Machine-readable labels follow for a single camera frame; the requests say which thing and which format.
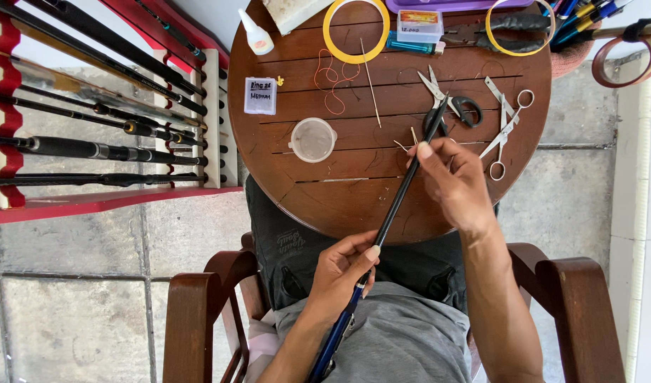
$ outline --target person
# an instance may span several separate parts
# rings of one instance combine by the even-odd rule
[[[419,143],[408,155],[416,152],[427,193],[457,232],[382,250],[372,246],[376,231],[336,241],[299,225],[248,178],[260,273],[282,342],[258,382],[307,379],[370,269],[355,326],[326,382],[471,382],[468,329],[490,382],[543,381],[540,341],[481,160],[449,138]]]

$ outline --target gray t-shirt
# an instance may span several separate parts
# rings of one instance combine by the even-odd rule
[[[303,299],[276,311],[281,343],[305,304]],[[396,283],[376,282],[354,315],[354,329],[339,345],[336,368],[325,382],[472,381],[470,322],[460,310]]]

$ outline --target round wooden table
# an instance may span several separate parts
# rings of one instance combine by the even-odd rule
[[[449,136],[477,153],[500,131],[500,103],[484,83],[485,77],[493,79],[514,109],[520,91],[531,89],[535,93],[533,106],[522,110],[521,121],[504,147],[505,177],[500,181],[487,177],[491,200],[494,204],[499,201],[526,167],[542,134],[550,102],[549,49],[520,58],[476,47],[447,48],[441,56],[385,48],[368,62],[382,122],[380,128],[364,65],[353,81],[338,84],[336,94],[346,105],[340,115],[328,111],[324,103],[326,92],[318,90],[314,83],[319,51],[325,48],[325,11],[281,36],[262,2],[252,0],[247,13],[271,34],[275,43],[275,48],[264,56],[252,53],[242,24],[236,32],[229,73],[231,124],[238,150],[263,191],[295,220],[330,237],[342,238],[379,228],[408,161],[406,152],[394,140],[412,145],[411,126],[421,139],[423,118],[434,102],[417,74],[420,71],[429,78],[427,66],[431,65],[442,92],[472,98],[483,109],[484,121],[473,129],[457,120],[455,114],[446,115]],[[469,24],[483,20],[484,14],[485,11],[445,13],[444,24]],[[395,30],[396,15],[390,13],[390,17],[391,29]],[[351,55],[361,53],[359,37],[369,50],[381,33],[379,12],[364,2],[345,5],[331,23],[336,46]],[[323,57],[321,67],[328,66],[330,56],[325,53]],[[341,79],[342,62],[335,59],[332,68]],[[347,76],[356,71],[356,65],[344,69]],[[276,114],[244,113],[245,77],[278,76],[285,83],[278,89]],[[325,71],[317,80],[323,89],[332,87],[325,79]],[[342,110],[331,96],[328,101],[333,111]],[[319,163],[301,161],[288,148],[292,129],[308,117],[325,119],[338,134],[334,151]],[[497,155],[496,147],[483,158],[484,168]],[[439,205],[426,194],[422,178],[417,176],[389,230],[387,243],[428,240],[452,229]]]

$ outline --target purple container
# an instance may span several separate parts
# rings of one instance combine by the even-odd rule
[[[393,13],[400,10],[418,10],[434,12],[457,12],[471,10],[487,10],[495,0],[386,0],[387,8]],[[534,0],[509,0],[499,8],[528,7]]]

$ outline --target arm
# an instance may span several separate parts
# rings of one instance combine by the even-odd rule
[[[542,350],[493,213],[481,159],[449,138],[420,143],[425,188],[462,240],[470,324],[489,379],[542,382]]]
[[[258,383],[306,380],[322,338],[347,306],[356,282],[372,268],[363,297],[375,282],[374,265],[380,262],[380,247],[372,246],[376,234],[349,236],[321,252],[306,306]]]

